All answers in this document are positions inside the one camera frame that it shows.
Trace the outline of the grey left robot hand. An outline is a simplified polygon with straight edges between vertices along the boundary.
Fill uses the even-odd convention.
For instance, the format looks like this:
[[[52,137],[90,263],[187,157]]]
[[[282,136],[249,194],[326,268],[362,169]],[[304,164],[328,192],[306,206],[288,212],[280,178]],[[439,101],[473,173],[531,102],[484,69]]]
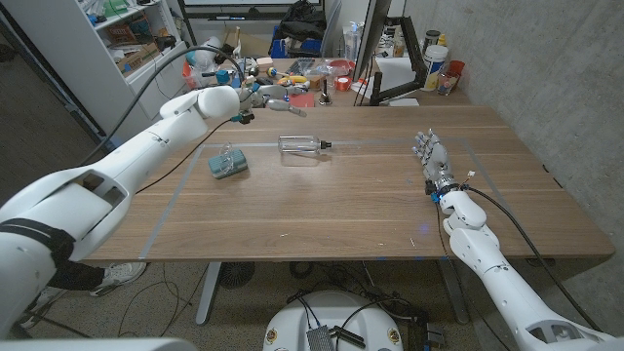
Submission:
[[[251,113],[254,107],[265,107],[274,111],[288,111],[299,117],[306,117],[307,113],[302,109],[291,105],[286,101],[290,95],[300,95],[307,90],[302,86],[284,87],[282,85],[261,85],[255,88],[236,88],[240,100],[240,110],[243,113]]]

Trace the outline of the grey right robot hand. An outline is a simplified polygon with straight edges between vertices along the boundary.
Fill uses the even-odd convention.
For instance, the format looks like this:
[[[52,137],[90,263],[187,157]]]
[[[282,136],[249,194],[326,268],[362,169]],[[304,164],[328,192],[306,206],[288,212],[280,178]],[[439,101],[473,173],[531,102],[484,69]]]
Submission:
[[[441,198],[457,190],[459,183],[454,178],[447,149],[440,138],[430,130],[427,134],[418,132],[415,140],[416,146],[412,148],[412,151],[423,168],[425,194]]]

